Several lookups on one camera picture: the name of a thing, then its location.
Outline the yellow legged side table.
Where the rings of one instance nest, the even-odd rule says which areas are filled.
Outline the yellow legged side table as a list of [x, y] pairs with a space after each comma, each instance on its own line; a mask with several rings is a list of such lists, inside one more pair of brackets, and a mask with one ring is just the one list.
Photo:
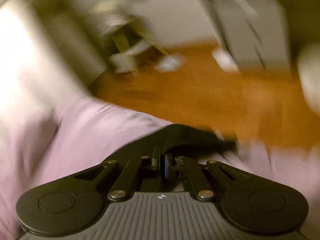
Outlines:
[[170, 57], [170, 53], [161, 46], [142, 17], [130, 13], [117, 0], [100, 2], [92, 9], [99, 23], [99, 38], [103, 43], [110, 38], [115, 45], [116, 53], [109, 60], [116, 73], [138, 73], [137, 56], [155, 48], [162, 55]]

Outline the black garment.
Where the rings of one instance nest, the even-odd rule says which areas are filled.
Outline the black garment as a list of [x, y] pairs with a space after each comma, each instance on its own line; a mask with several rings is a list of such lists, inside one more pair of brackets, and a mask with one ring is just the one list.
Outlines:
[[116, 160], [120, 165], [125, 165], [133, 158], [151, 157], [156, 147], [162, 155], [197, 159], [214, 153], [232, 151], [236, 149], [236, 140], [220, 139], [212, 131], [173, 124], [126, 144], [104, 161]]

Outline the purple bed sheet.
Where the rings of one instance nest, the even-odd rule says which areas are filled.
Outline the purple bed sheet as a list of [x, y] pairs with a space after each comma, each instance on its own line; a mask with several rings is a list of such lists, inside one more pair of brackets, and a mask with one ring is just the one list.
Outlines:
[[47, 113], [19, 107], [1, 156], [1, 239], [319, 239], [319, 156], [263, 145], [173, 157], [113, 152], [173, 125], [58, 86]]

